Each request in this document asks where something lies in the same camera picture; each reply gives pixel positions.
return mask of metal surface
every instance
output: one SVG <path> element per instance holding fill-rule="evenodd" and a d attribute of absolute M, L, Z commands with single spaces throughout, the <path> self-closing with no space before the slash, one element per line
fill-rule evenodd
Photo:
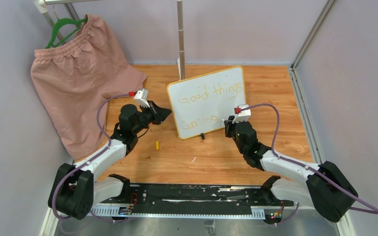
<path fill-rule="evenodd" d="M 177 0 L 177 19 L 179 29 L 179 58 L 180 58 L 180 79 L 186 78 L 185 72 L 185 40 L 183 36 L 183 2 Z"/>
<path fill-rule="evenodd" d="M 71 3 L 65 3 L 65 4 L 63 4 L 63 5 L 64 5 L 64 7 L 66 8 L 66 11 L 67 11 L 67 13 L 69 14 L 69 16 L 70 16 L 71 19 L 73 19 L 73 20 L 75 20 L 75 21 L 80 20 L 80 19 L 79 19 L 79 16 L 77 15 L 76 10 L 75 10 L 74 7 L 73 7 L 73 4 L 71 4 Z"/>
<path fill-rule="evenodd" d="M 309 112 L 307 109 L 306 101 L 302 95 L 302 89 L 298 82 L 296 69 L 290 70 L 290 80 L 292 81 L 293 92 L 295 93 L 296 103 L 298 104 L 299 113 L 301 115 L 301 120 L 305 128 L 306 137 L 308 139 L 309 149 L 311 151 L 312 158 L 316 163 L 322 163 L 321 154 L 318 149 L 318 141 L 316 139 L 315 133 L 312 129 L 311 119 L 309 117 Z"/>
<path fill-rule="evenodd" d="M 60 3 L 73 3 L 83 1 L 100 1 L 100 0 L 45 0 L 46 5 L 60 4 Z"/>
<path fill-rule="evenodd" d="M 120 212 L 120 207 L 126 207 L 129 204 L 97 204 L 92 207 L 92 212 L 97 216 L 113 216 L 124 217 L 124 213 Z M 260 208 L 252 208 L 251 214 L 245 215 L 207 215 L 207 214 L 148 214 L 148 213 L 133 213 L 126 215 L 130 218 L 202 218 L 202 219 L 256 219 L 264 220 L 264 210 Z"/>
<path fill-rule="evenodd" d="M 292 209 L 285 209 L 288 217 Z M 267 226 L 262 220 L 205 220 L 205 219 L 161 219 L 131 218 L 123 223 L 111 224 L 92 217 L 78 221 L 69 219 L 57 227 L 55 236 L 61 232 L 80 230 L 76 236 L 338 236 L 335 223 L 323 219 L 315 210 L 299 210 L 297 215 L 276 228 Z"/>
<path fill-rule="evenodd" d="M 48 12 L 45 12 L 45 13 L 43 13 L 43 16 L 46 19 L 46 21 L 48 22 L 48 24 L 51 26 L 51 28 L 53 28 L 54 27 L 54 21 L 51 18 L 50 14 Z M 63 35 L 60 32 L 57 32 L 57 38 L 59 40 L 62 40 L 63 39 Z"/>
<path fill-rule="evenodd" d="M 311 32 L 308 34 L 307 39 L 305 40 L 304 44 L 301 47 L 301 50 L 299 50 L 298 55 L 295 58 L 295 61 L 293 61 L 292 68 L 295 69 L 299 62 L 301 61 L 302 57 L 304 56 L 306 50 L 308 49 L 309 45 L 312 43 L 312 40 L 314 39 L 316 33 L 318 32 L 319 28 L 321 27 L 322 23 L 325 20 L 325 17 L 328 15 L 329 11 L 331 10 L 333 4 L 336 0 L 328 0 L 325 4 L 324 8 L 321 11 L 321 14 L 318 16 L 318 19 L 316 20 L 314 26 L 312 27 Z"/>

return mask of red wire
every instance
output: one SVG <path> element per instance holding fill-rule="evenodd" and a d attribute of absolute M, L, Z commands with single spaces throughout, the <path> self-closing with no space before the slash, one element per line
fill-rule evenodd
<path fill-rule="evenodd" d="M 135 195 L 135 203 L 133 205 L 133 207 L 134 207 L 135 205 L 137 205 L 138 195 L 136 193 L 132 193 L 132 194 Z"/>
<path fill-rule="evenodd" d="M 282 201 L 282 209 L 278 211 L 278 214 L 281 214 L 283 212 L 283 209 L 284 209 L 284 201 Z"/>

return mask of hanging rod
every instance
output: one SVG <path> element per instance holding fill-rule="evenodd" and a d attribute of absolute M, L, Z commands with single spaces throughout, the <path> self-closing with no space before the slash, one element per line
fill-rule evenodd
<path fill-rule="evenodd" d="M 100 0 L 40 0 L 40 3 L 45 3 L 46 5 L 54 5 L 61 3 L 74 3 L 74 2 L 83 2 L 83 1 L 100 1 Z"/>

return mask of wooden floor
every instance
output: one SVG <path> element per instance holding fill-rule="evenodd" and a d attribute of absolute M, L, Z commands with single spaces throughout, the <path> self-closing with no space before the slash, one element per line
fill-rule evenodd
<path fill-rule="evenodd" d="M 149 100 L 160 107 L 170 108 L 166 87 L 179 78 L 175 65 L 135 65 L 148 75 L 145 88 Z M 187 78 L 214 72 L 229 66 L 188 65 Z M 295 96 L 288 74 L 283 66 L 243 66 L 246 99 L 250 105 L 272 103 L 280 111 L 281 125 L 276 149 L 286 155 L 312 162 L 305 131 L 302 126 Z M 107 126 L 112 134 L 123 105 L 132 98 L 120 98 L 109 103 Z M 252 110 L 249 119 L 258 139 L 270 146 L 276 127 L 276 115 L 271 108 Z M 273 173 L 253 169 L 244 161 L 234 142 L 224 136 L 224 129 L 205 134 L 206 139 L 178 138 L 173 116 L 160 126 L 150 125 L 148 133 L 139 139 L 135 149 L 112 165 L 101 178 L 116 173 L 131 182 L 196 183 L 196 184 L 262 184 Z M 159 140 L 160 150 L 155 142 Z"/>

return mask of elastic waistband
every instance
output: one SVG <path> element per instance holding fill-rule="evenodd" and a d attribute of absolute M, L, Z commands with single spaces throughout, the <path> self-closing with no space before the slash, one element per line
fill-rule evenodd
<path fill-rule="evenodd" d="M 90 36 L 90 32 L 93 28 L 93 23 L 95 22 L 95 17 L 96 16 L 93 15 L 85 15 L 85 18 L 88 18 L 88 21 L 86 21 L 82 28 L 79 29 L 79 35 L 62 46 L 56 48 L 34 50 L 35 58 L 60 58 L 66 55 L 70 55 L 73 51 L 79 48 L 79 46 Z"/>

